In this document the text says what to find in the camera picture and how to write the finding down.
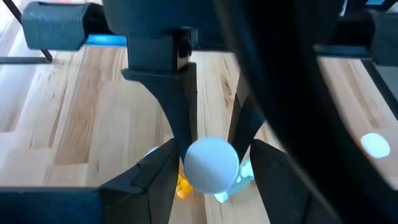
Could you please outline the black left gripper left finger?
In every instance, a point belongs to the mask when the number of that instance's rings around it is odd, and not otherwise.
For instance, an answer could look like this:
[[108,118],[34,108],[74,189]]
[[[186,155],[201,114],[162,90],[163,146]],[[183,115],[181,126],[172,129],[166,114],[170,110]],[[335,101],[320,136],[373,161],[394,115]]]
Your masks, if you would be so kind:
[[99,187],[103,223],[168,223],[180,152],[172,138]]

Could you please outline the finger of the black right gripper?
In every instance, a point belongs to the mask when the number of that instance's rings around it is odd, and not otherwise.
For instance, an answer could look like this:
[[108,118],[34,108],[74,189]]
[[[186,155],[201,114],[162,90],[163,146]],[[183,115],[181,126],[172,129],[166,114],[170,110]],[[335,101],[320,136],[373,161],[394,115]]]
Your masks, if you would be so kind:
[[245,153],[265,121],[243,72],[240,72],[234,97],[228,142],[237,153]]
[[156,98],[176,139],[181,160],[197,133],[197,65],[188,63],[177,71],[150,71],[127,68],[122,76],[139,82]]

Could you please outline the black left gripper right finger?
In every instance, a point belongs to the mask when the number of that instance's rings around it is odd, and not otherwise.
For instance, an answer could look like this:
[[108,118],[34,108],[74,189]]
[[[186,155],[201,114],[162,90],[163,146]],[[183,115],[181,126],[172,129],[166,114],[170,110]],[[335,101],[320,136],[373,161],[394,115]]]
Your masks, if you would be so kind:
[[286,153],[255,139],[251,142],[250,160],[271,224],[339,222],[296,175]]

